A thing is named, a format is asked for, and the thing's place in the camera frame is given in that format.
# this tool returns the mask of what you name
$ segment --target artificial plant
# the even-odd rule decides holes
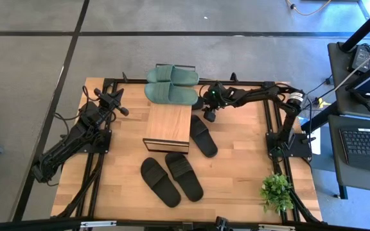
[[[273,209],[276,213],[286,211],[286,209],[293,209],[294,205],[289,196],[289,189],[292,184],[288,183],[285,175],[270,175],[263,181],[261,188],[261,196],[265,200],[263,210]]]

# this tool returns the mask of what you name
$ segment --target black slide sandal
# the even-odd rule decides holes
[[[141,166],[141,175],[145,183],[165,203],[174,208],[181,202],[178,190],[173,186],[166,171],[154,158],[147,158]]]
[[[218,147],[213,142],[209,130],[197,115],[191,116],[191,138],[206,157],[214,157],[218,153]]]
[[[181,153],[168,153],[165,162],[172,178],[178,182],[190,201],[199,201],[204,191],[186,157]]]

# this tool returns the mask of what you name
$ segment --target keyboard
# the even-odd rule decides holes
[[[341,128],[340,137],[348,164],[370,170],[370,128]]]

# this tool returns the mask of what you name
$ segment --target wooden tabletop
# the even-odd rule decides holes
[[[85,85],[93,96],[93,90],[96,87],[101,89],[102,83],[103,78],[88,78]],[[188,160],[204,190],[204,197],[198,202],[189,201],[181,187],[169,175],[182,197],[181,203],[171,209],[151,191],[140,174],[140,166],[147,157],[155,158],[169,173],[164,162],[166,154],[148,152],[142,141],[146,135],[150,109],[144,86],[118,84],[118,89],[125,89],[121,103],[129,110],[129,115],[124,117],[117,112],[117,120],[111,124],[112,140],[103,163],[94,217],[117,220],[215,221],[217,216],[222,216],[232,222],[279,223],[281,218],[277,214],[272,211],[264,213],[260,196],[262,180],[272,174],[272,163],[267,157],[265,143],[267,125],[263,103],[221,109],[216,113],[214,123],[203,119],[202,111],[193,112],[209,128],[218,146],[218,154],[213,158],[206,158],[190,139]],[[82,95],[80,106],[85,100]],[[284,118],[284,111],[281,111],[281,115]],[[295,129],[299,132],[298,122]],[[79,153],[65,163],[52,215],[62,212],[80,189],[86,159],[87,154]],[[322,219],[309,166],[299,158],[290,158],[290,165],[296,193],[311,213],[317,219]],[[90,193],[87,193],[86,201],[89,201]]]

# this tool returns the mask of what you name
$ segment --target wooden box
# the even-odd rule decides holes
[[[151,103],[146,137],[148,151],[188,154],[191,106]]]

